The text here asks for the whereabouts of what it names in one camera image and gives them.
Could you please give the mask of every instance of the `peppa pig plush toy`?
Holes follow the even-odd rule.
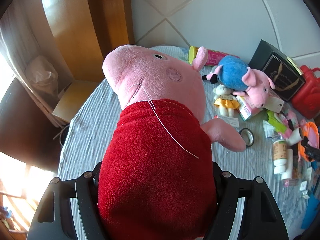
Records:
[[[262,71],[251,69],[237,57],[225,56],[213,73],[202,76],[203,80],[210,80],[212,84],[218,82],[235,90],[233,95],[249,97],[257,108],[263,108],[269,97],[269,89],[275,89],[272,80]]]
[[[191,240],[203,236],[214,217],[211,144],[239,152],[246,145],[223,120],[202,123],[199,71],[207,57],[201,47],[190,66],[134,45],[107,55],[103,72],[122,108],[98,190],[112,240]]]

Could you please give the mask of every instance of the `bed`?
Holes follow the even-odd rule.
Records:
[[[153,49],[187,61],[188,49],[173,46],[157,46]],[[202,73],[208,73],[205,67]],[[206,93],[206,113],[204,121],[214,117],[212,107],[213,86],[204,84]],[[61,152],[58,176],[73,179],[83,172],[92,170],[101,161],[112,138],[121,112],[117,95],[106,80],[92,93],[80,111],[71,121],[65,146]],[[298,187],[284,188],[279,177],[273,174],[272,143],[264,138],[262,120],[266,113],[243,122],[239,117],[240,129],[247,127],[255,135],[255,143],[243,153],[231,152],[218,143],[212,144],[212,159],[222,170],[231,171],[236,177],[253,179],[262,176],[268,184],[284,218],[290,239],[301,233],[300,225],[305,214],[307,201],[301,197]],[[236,239],[239,230],[244,199],[239,199],[234,226],[229,239]],[[75,199],[72,199],[72,212],[79,239],[85,240]]]

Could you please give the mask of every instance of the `white wall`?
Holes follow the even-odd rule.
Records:
[[[131,2],[140,46],[206,46],[249,62],[264,39],[300,65],[320,66],[320,28],[302,0]]]

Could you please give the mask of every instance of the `teddy bear keychain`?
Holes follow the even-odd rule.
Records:
[[[218,85],[213,92],[216,94],[213,105],[219,106],[220,115],[233,117],[234,110],[239,107],[236,97],[232,95],[233,90],[225,85]]]

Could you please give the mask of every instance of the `red plastic container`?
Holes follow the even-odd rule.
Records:
[[[301,66],[306,83],[293,96],[291,103],[305,118],[314,118],[320,111],[320,78],[316,78],[314,72],[320,68],[310,69]]]

